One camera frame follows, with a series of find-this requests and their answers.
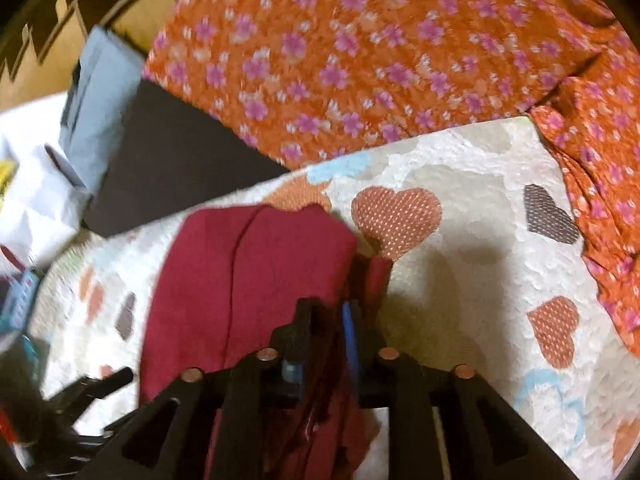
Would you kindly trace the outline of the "yellow star-shaped item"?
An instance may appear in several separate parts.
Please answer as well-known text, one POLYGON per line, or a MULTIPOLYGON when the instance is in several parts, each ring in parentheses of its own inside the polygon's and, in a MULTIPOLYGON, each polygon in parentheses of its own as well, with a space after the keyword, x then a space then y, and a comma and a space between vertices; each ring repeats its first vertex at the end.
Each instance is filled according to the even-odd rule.
POLYGON ((15 176, 18 163, 11 159, 0 160, 0 207, 3 204, 6 191, 11 185, 15 176))

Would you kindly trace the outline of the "white plastic bag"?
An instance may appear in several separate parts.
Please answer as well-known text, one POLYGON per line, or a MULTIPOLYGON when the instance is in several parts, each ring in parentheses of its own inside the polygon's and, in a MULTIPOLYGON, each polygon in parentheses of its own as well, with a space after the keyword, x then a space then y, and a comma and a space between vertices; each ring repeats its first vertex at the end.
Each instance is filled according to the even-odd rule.
POLYGON ((1 204, 3 275, 47 269, 80 231, 90 194, 58 144, 65 102, 55 93, 1 113, 1 158, 16 163, 1 204))

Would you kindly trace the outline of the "white heart-patterned quilt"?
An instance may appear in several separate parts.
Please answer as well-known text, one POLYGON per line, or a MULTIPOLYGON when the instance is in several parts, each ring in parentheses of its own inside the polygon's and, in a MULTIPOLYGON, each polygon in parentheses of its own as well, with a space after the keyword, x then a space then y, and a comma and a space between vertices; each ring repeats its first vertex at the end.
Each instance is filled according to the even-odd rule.
POLYGON ((317 204, 393 261, 381 324, 421 363, 474 366, 581 479, 622 478, 639 444, 639 253, 602 244, 526 118, 375 148, 218 198, 317 204))

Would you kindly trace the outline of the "orange floral bedsheet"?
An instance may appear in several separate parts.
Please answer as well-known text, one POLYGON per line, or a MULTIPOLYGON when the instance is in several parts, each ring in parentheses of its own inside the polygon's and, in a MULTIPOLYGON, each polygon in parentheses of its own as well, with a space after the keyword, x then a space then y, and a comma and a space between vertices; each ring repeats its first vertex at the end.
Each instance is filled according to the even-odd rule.
POLYGON ((179 0, 143 76, 297 169, 528 116, 639 349, 639 53, 602 0, 179 0))

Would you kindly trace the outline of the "teal patterned box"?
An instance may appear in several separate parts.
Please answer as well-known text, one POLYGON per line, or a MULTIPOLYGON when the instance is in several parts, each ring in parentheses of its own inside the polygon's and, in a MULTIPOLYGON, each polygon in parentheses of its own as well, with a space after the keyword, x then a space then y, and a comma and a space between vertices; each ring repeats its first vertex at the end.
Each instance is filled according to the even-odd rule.
POLYGON ((40 276, 32 270, 2 276, 0 333, 24 330, 34 306, 40 276))

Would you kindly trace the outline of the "black folded cloth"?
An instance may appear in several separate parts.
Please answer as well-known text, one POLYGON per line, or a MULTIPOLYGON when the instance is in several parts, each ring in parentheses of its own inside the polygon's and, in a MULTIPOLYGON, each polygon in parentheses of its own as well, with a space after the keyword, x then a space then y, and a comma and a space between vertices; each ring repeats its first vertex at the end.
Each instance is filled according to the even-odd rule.
POLYGON ((114 236, 287 172, 219 120, 144 80, 84 223, 114 236))

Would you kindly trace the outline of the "maroon red garment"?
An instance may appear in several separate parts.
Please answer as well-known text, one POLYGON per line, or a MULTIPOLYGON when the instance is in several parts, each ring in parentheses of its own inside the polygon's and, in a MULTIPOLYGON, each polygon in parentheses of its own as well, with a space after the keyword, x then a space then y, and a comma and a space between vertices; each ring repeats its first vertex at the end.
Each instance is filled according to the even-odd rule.
POLYGON ((342 307, 356 302, 373 325, 390 260, 366 256, 354 232, 317 205, 206 208, 183 221, 160 271, 146 322, 139 399, 153 400, 188 367, 216 372, 265 348, 320 302, 320 333, 299 408, 273 417, 267 470, 275 479, 348 479, 370 440, 348 377, 342 307))

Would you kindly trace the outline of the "light blue folded cloth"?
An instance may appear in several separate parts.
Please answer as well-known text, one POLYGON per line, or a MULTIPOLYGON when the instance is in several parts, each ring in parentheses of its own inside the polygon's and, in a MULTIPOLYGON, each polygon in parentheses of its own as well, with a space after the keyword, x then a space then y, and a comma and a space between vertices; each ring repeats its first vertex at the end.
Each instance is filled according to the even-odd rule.
POLYGON ((124 134, 144 57, 114 32, 93 27, 72 73, 58 143, 81 185, 96 195, 124 134))

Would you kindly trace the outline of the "wooden staircase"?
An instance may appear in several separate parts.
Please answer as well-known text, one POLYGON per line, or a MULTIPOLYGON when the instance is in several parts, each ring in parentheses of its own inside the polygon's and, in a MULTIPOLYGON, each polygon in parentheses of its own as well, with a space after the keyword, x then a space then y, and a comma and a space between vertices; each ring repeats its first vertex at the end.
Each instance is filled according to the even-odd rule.
POLYGON ((102 26, 151 49, 177 0, 27 0, 1 27, 1 108, 61 92, 89 32, 102 26))

